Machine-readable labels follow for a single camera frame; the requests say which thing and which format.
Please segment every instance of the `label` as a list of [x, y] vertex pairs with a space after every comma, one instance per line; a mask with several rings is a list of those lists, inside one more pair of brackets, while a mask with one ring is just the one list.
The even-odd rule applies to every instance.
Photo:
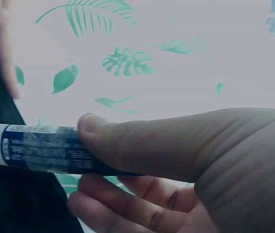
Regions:
[[9, 125], [1, 135], [1, 154], [8, 166], [66, 174], [136, 176], [115, 170], [93, 156], [74, 128]]

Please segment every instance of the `leaf print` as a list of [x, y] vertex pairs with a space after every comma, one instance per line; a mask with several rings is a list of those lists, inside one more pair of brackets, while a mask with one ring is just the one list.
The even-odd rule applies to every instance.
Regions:
[[223, 88], [224, 88], [224, 84], [223, 83], [217, 84], [217, 86], [216, 86], [216, 92], [217, 92], [217, 94], [222, 93]]
[[105, 34], [110, 34], [113, 30], [120, 32], [120, 21], [136, 25], [133, 19], [134, 10], [123, 0], [69, 0], [68, 4], [44, 13], [36, 23], [59, 8], [65, 8], [69, 24], [77, 37], [87, 31], [104, 31]]
[[116, 110], [118, 112], [133, 114], [133, 113], [136, 113], [137, 111], [120, 110], [120, 109], [117, 109], [114, 106], [116, 104], [120, 104], [120, 103], [124, 103], [126, 101], [129, 101], [132, 98], [133, 98], [133, 96], [129, 96], [129, 97], [126, 97], [126, 98], [124, 98], [122, 100], [112, 100], [112, 99], [109, 99], [109, 98], [101, 97], [101, 98], [95, 98], [94, 100], [97, 101], [97, 102], [99, 102], [100, 104], [103, 104], [104, 106], [106, 106], [108, 108], [111, 108], [111, 109], [114, 109], [114, 110]]
[[114, 53], [103, 60], [102, 65], [108, 72], [115, 68], [115, 76], [152, 74], [153, 68], [149, 65], [152, 60], [142, 51], [129, 50], [128, 48], [121, 51], [120, 47], [116, 47]]
[[193, 52], [194, 47], [189, 46], [189, 44], [183, 41], [172, 40], [169, 44], [162, 44], [161, 50], [181, 54], [190, 54]]
[[159, 44], [161, 50], [179, 54], [191, 54], [194, 52], [204, 51], [205, 41], [192, 37], [188, 42], [182, 40], [171, 40], [166, 44]]
[[58, 72], [53, 79], [52, 94], [59, 93], [70, 87], [75, 82], [79, 70], [80, 69], [76, 65], [71, 65]]
[[17, 78], [17, 82], [22, 86], [24, 86], [25, 84], [24, 72], [21, 70], [20, 67], [17, 67], [17, 66], [16, 66], [16, 78]]

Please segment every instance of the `dark fabric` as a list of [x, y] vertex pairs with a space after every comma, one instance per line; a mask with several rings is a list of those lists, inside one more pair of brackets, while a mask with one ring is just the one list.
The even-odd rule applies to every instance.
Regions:
[[[0, 123], [24, 124], [1, 77]], [[82, 233], [66, 202], [54, 174], [0, 166], [0, 233]]]

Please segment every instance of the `palm leaf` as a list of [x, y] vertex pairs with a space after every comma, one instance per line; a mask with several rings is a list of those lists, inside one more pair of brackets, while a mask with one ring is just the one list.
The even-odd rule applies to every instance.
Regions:
[[105, 34], [110, 34], [113, 30], [119, 32], [121, 21], [136, 25], [133, 19], [134, 10], [123, 0], [70, 0], [68, 4], [44, 13], [36, 23], [51, 11], [63, 7], [77, 37], [88, 31], [104, 31]]

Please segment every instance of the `skin wrinkle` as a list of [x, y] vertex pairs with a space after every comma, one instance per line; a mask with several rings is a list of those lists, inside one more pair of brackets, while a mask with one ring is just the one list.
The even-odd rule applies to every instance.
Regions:
[[[196, 188], [197, 188], [197, 191], [199, 193], [202, 193], [202, 192], [205, 192], [205, 189], [207, 189], [207, 187], [209, 186], [208, 184], [209, 183], [212, 183], [215, 179], [220, 179], [221, 175], [214, 175], [213, 171], [212, 171], [212, 168], [213, 167], [218, 167], [218, 164], [220, 164], [222, 162], [222, 160], [224, 159], [224, 157], [229, 153], [231, 152], [232, 149], [236, 148], [238, 145], [240, 145], [243, 141], [247, 140], [249, 137], [257, 134], [258, 132], [260, 132], [261, 130], [267, 128], [268, 126], [272, 125], [273, 123], [275, 123], [275, 120], [274, 119], [271, 119], [272, 122], [267, 122], [266, 124], [262, 125], [261, 127], [259, 127], [258, 129], [256, 129], [254, 132], [249, 132], [247, 135], [244, 135], [245, 137], [243, 137], [243, 135], [241, 136], [241, 138], [235, 142], [234, 144], [232, 143], [229, 143], [229, 145], [231, 145], [229, 148], [226, 149], [226, 151], [223, 152], [222, 156], [220, 156], [218, 159], [216, 159], [207, 169], [205, 169], [205, 172], [201, 174], [201, 176], [198, 178], [198, 180], [196, 181], [197, 185], [196, 185]], [[238, 162], [240, 162], [240, 160], [242, 160], [243, 158], [241, 158], [241, 156], [239, 158], [235, 158], [234, 159], [234, 162], [230, 163], [229, 164], [229, 167], [233, 168], [234, 165], [236, 165]], [[207, 183], [204, 183], [205, 181], [205, 177], [209, 178], [209, 177], [212, 177], [211, 180], [208, 180]]]
[[[225, 126], [224, 128], [222, 128], [221, 130], [219, 130], [215, 135], [213, 135], [212, 137], [209, 138], [209, 140], [205, 141], [203, 144], [201, 144], [200, 148], [195, 152], [196, 156], [193, 157], [192, 159], [192, 163], [193, 164], [197, 164], [197, 160], [199, 158], [203, 158], [204, 161], [212, 161], [212, 159], [210, 159], [210, 153], [206, 156], [201, 155], [202, 151], [204, 150], [204, 148], [207, 147], [207, 145], [210, 145], [212, 142], [214, 142], [223, 132], [225, 132], [227, 129], [230, 128], [230, 126], [235, 122], [236, 120], [234, 120], [233, 122], [229, 123], [227, 126]], [[197, 169], [197, 171], [199, 171], [197, 174], [195, 174], [194, 176], [194, 180], [197, 183], [199, 180], [199, 177], [201, 177], [203, 175], [204, 172], [201, 171], [206, 171], [207, 169], [209, 169], [209, 167], [212, 166], [213, 163], [215, 163], [216, 160], [214, 160], [214, 162], [211, 163], [200, 163], [200, 164], [205, 164], [205, 166], [195, 166], [195, 167], [201, 167], [199, 169]]]
[[152, 189], [156, 188], [155, 183], [157, 182], [157, 179], [155, 177], [152, 178], [152, 181], [149, 185], [149, 187], [146, 189], [146, 191], [141, 195], [141, 199], [146, 199], [149, 194], [151, 194]]
[[[269, 181], [268, 183], [273, 183], [273, 182], [275, 182], [275, 174], [272, 175], [271, 179], [273, 179], [273, 181], [271, 181], [271, 182]], [[250, 195], [250, 196], [247, 196], [246, 199], [247, 199], [247, 200], [252, 200], [253, 198], [257, 198], [257, 196], [259, 196], [259, 193], [257, 193], [257, 191], [254, 191], [254, 190], [253, 190], [253, 194]], [[261, 217], [261, 222], [264, 222], [264, 225], [265, 225], [266, 217], [268, 216], [266, 211], [268, 211], [269, 209], [273, 209], [274, 206], [275, 206], [275, 197], [272, 198], [270, 195], [268, 195], [267, 197], [269, 197], [268, 199], [270, 199], [270, 200], [269, 200], [269, 201], [264, 200], [264, 203], [261, 203], [259, 199], [257, 200], [258, 203], [256, 204], [256, 206], [259, 207], [258, 212], [262, 213], [262, 216], [261, 216], [261, 215], [257, 215], [257, 211], [255, 210], [256, 208], [254, 209], [254, 207], [251, 205], [252, 211], [249, 212], [249, 213], [247, 213], [246, 215], [244, 215], [244, 214], [242, 215], [242, 220], [243, 220], [243, 222], [244, 222], [245, 219], [247, 219], [247, 220], [246, 220], [246, 223], [249, 224], [249, 223], [252, 222], [252, 220], [254, 219], [256, 222], [255, 222], [255, 224], [252, 223], [252, 225], [259, 226], [259, 222], [257, 222], [257, 216], [260, 216], [260, 217]], [[228, 211], [231, 212], [231, 210], [232, 210], [231, 207], [232, 207], [232, 206], [233, 206], [233, 203], [230, 203], [230, 210], [227, 210], [227, 209], [226, 209], [226, 211], [224, 211], [224, 212], [221, 213], [221, 214], [225, 215], [225, 212], [228, 212]], [[217, 215], [220, 215], [220, 211], [219, 211], [219, 210], [216, 210], [216, 213], [217, 213]]]
[[160, 222], [163, 220], [165, 214], [166, 214], [166, 210], [164, 210], [163, 208], [155, 211], [155, 213], [152, 215], [152, 217], [150, 219], [150, 222], [149, 222], [149, 225], [147, 226], [147, 228], [156, 232], [158, 229], [158, 226], [160, 226]]
[[[246, 175], [243, 176], [242, 178], [240, 178], [239, 181], [240, 181], [240, 182], [241, 182], [241, 181], [244, 181], [248, 176], [253, 175], [254, 173], [256, 173], [256, 171], [254, 171], [254, 170], [251, 171], [250, 173], [246, 173]], [[251, 189], [252, 187], [255, 187], [255, 185], [258, 184], [258, 183], [264, 183], [264, 182], [263, 182], [264, 180], [267, 180], [267, 179], [270, 178], [270, 176], [274, 176], [274, 175], [275, 175], [275, 170], [273, 170], [272, 173], [271, 173], [271, 172], [268, 172], [268, 171], [265, 171], [265, 173], [266, 173], [266, 175], [264, 175], [264, 176], [259, 176], [259, 177], [262, 177], [262, 180], [256, 181], [256, 182], [254, 182], [254, 183], [247, 183], [247, 182], [246, 182], [247, 189]], [[240, 198], [240, 197], [242, 196], [242, 194], [244, 194], [244, 193], [246, 193], [246, 190], [245, 190], [245, 189], [244, 189], [243, 191], [239, 191], [236, 195], [231, 196], [231, 199]], [[221, 208], [224, 208], [225, 205], [228, 205], [230, 201], [231, 201], [231, 200], [229, 200], [229, 199], [227, 198], [225, 203], [222, 203], [222, 202], [221, 202], [221, 204], [220, 204], [220, 205], [221, 205]]]
[[170, 210], [174, 210], [175, 206], [177, 204], [177, 200], [179, 197], [179, 189], [177, 188], [173, 194], [169, 197], [168, 201], [167, 201], [167, 205], [166, 208], [170, 209]]

